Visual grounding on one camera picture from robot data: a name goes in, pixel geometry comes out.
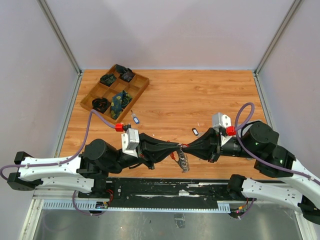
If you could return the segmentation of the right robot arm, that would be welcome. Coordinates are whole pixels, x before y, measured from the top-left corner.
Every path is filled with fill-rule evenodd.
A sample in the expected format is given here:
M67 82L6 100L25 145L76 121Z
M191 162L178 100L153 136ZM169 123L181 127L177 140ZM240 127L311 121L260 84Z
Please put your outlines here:
M281 189L267 186L239 174L233 174L226 193L232 200L242 198L266 200L301 213L320 223L320 179L311 173L286 148L278 145L279 133L261 121L245 124L246 132L234 126L210 128L197 140L184 145L184 153L214 163L221 156L253 158L254 168L261 174L289 185Z

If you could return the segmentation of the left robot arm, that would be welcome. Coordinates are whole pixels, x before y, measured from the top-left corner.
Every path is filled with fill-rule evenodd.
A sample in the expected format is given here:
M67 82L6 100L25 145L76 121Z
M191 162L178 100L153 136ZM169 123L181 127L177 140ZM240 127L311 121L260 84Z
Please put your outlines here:
M175 142L152 138L144 133L121 135L122 148L116 149L103 139L95 139L76 156L59 158L35 158L26 152L18 152L6 182L16 191L32 191L35 188L76 190L101 198L107 193L103 182L109 174L119 174L123 169L145 165L152 170L171 153L180 150Z

